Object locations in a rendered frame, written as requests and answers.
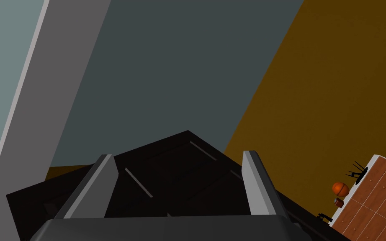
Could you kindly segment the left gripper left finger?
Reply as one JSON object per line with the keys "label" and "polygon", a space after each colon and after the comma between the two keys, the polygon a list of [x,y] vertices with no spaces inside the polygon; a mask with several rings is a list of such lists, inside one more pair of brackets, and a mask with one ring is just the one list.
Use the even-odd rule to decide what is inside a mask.
{"label": "left gripper left finger", "polygon": [[101,155],[55,219],[104,218],[118,175],[113,155]]}

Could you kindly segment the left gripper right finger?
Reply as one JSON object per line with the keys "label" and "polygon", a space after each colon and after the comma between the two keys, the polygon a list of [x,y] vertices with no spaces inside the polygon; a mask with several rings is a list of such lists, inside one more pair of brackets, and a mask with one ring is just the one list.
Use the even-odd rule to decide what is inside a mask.
{"label": "left gripper right finger", "polygon": [[252,215],[288,217],[286,209],[256,151],[243,152],[241,172]]}

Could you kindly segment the wooden dresser with white top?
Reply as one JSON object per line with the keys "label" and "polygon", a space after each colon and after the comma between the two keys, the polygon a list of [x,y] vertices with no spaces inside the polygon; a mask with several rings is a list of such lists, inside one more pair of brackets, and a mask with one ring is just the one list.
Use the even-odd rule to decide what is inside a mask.
{"label": "wooden dresser with white top", "polygon": [[386,158],[374,155],[367,166],[355,164],[353,186],[336,182],[332,191],[337,210],[332,217],[319,214],[342,241],[386,241]]}

